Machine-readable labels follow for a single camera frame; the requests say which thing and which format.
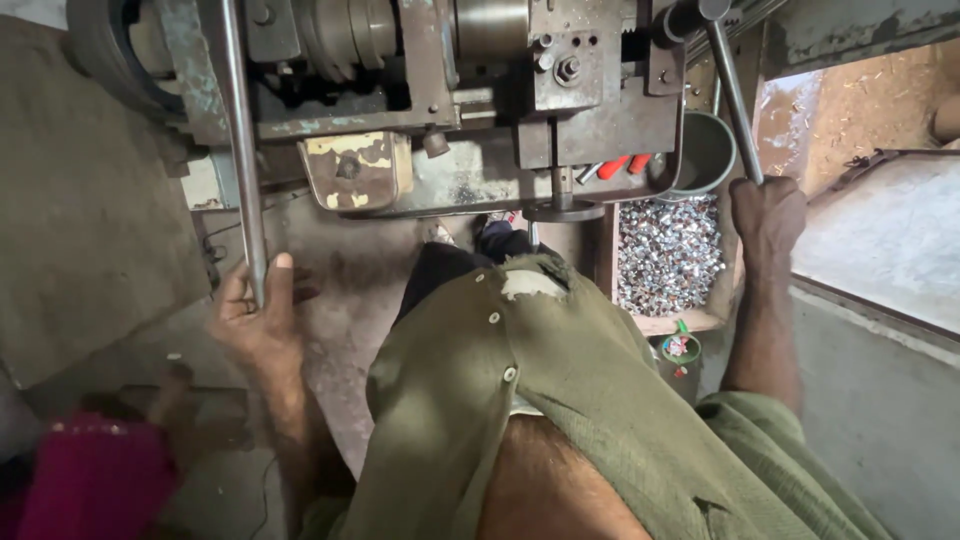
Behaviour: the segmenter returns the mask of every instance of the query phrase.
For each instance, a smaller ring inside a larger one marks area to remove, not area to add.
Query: metal handle
[[[263,233],[263,207],[260,184],[256,178],[256,146],[253,143],[253,120],[247,96],[247,73],[243,44],[240,41],[236,0],[221,0],[224,11],[224,34],[227,37],[228,91],[225,94],[230,122],[230,143],[233,165],[240,186],[240,229],[243,247],[250,267],[253,299],[263,307],[263,283],[267,277],[267,241]]]
[[[727,97],[727,106],[730,108],[730,120],[733,124],[733,134],[736,136],[736,145],[743,159],[743,168],[747,178],[763,184],[763,169],[760,168],[760,158],[756,154],[754,134],[747,121],[747,107],[743,103],[743,93],[740,91],[740,82],[736,78],[736,68],[733,66],[733,55],[730,52],[730,43],[723,25],[718,21],[707,23],[707,36],[710,46],[713,47],[717,72],[723,82],[724,95]]]

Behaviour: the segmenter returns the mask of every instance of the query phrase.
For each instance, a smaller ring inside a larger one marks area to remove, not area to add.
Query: wooden box
[[[729,181],[713,192],[717,195],[717,226],[720,228],[720,250],[727,265],[718,275],[703,307],[689,309],[669,317],[634,315],[636,326],[643,335],[665,335],[677,331],[677,321],[683,319],[690,331],[713,330],[722,327],[732,317],[736,289],[743,278],[743,254],[740,238],[733,228]],[[597,249],[596,283],[615,304],[618,248],[620,239],[620,205],[609,205],[603,217],[600,243]]]

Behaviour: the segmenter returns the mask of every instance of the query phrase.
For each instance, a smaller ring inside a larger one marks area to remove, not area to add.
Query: pink cloth
[[[135,540],[177,487],[163,432],[77,412],[40,444],[17,540]]]

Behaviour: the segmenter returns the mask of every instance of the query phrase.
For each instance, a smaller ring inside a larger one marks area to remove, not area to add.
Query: green sweater
[[[567,292],[511,300],[504,283],[519,270]],[[317,502],[301,538],[473,538],[515,392],[654,539],[889,538],[785,405],[720,392],[691,408],[631,317],[547,256],[449,282],[396,325],[370,370],[375,428],[356,493]]]

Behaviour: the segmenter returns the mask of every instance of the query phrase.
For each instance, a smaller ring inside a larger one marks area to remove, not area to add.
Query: pile of metal caps
[[[633,314],[664,317],[707,302],[720,251],[715,195],[620,206],[617,298]]]

